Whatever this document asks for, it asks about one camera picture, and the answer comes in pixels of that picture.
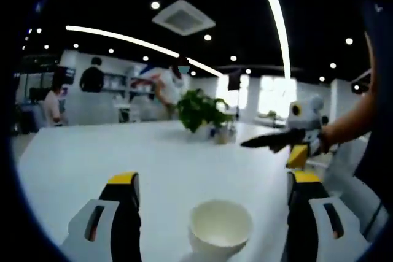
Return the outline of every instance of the white ceramic bowl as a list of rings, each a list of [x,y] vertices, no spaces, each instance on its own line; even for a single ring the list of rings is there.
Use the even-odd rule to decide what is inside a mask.
[[[233,202],[208,201],[191,212],[189,237],[195,252],[232,256],[246,245],[251,231],[251,216]]]

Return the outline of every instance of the window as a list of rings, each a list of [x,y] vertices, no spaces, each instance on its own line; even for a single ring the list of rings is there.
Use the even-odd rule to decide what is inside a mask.
[[[228,91],[228,83],[228,75],[219,77],[216,97],[224,99],[230,107],[236,107],[238,105],[239,99],[239,108],[245,109],[247,106],[248,85],[250,84],[250,77],[248,75],[240,76],[240,97],[239,90]]]
[[[258,112],[274,111],[277,116],[287,118],[289,104],[296,101],[296,80],[284,77],[263,76],[260,80]]]

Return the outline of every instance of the ceiling light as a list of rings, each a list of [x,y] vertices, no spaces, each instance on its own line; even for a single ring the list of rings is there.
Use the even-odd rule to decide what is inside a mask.
[[[160,3],[158,1],[153,1],[150,6],[152,7],[152,9],[159,9]]]
[[[282,63],[284,65],[284,77],[290,79],[290,61],[288,37],[285,29],[284,16],[282,15],[281,6],[278,0],[269,0],[271,12],[276,23],[278,39],[280,40]]]
[[[121,34],[117,34],[117,33],[113,33],[113,32],[108,32],[108,31],[103,31],[103,30],[98,30],[98,29],[92,29],[92,28],[86,28],[86,27],[80,27],[80,26],[66,26],[66,30],[68,31],[77,31],[77,32],[85,32],[85,33],[90,33],[90,34],[96,34],[96,35],[100,35],[100,36],[106,36],[106,37],[111,37],[111,38],[116,38],[116,39],[120,39],[120,40],[124,40],[127,42],[131,42],[134,44],[138,44],[140,46],[143,47],[147,47],[150,48],[152,50],[156,50],[158,52],[164,53],[166,55],[170,55],[173,56],[174,58],[178,58],[179,54],[177,52],[173,52],[172,50],[169,50],[167,48],[143,41],[143,40],[139,40],[137,38],[132,38],[129,36],[125,36],[125,35],[121,35]],[[201,64],[191,58],[187,58],[189,63],[192,64],[193,66],[196,66],[202,70],[205,70],[206,72],[209,72],[213,75],[216,75],[218,77],[222,76],[222,73],[211,68],[208,67],[205,64]]]

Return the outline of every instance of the white shirt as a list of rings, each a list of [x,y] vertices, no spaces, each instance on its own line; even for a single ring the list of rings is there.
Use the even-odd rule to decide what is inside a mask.
[[[184,77],[177,78],[172,70],[164,71],[160,75],[160,80],[164,84],[161,95],[170,104],[177,104],[181,98],[184,86]]]
[[[42,103],[44,108],[45,118],[47,120],[47,126],[56,126],[59,123],[55,123],[53,118],[60,118],[60,108],[58,96],[51,90],[48,92],[44,102]]]

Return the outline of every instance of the ceiling vent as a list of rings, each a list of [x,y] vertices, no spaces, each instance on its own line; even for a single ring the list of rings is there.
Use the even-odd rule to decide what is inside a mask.
[[[184,0],[178,0],[163,9],[152,22],[181,36],[188,36],[216,25],[207,15]]]

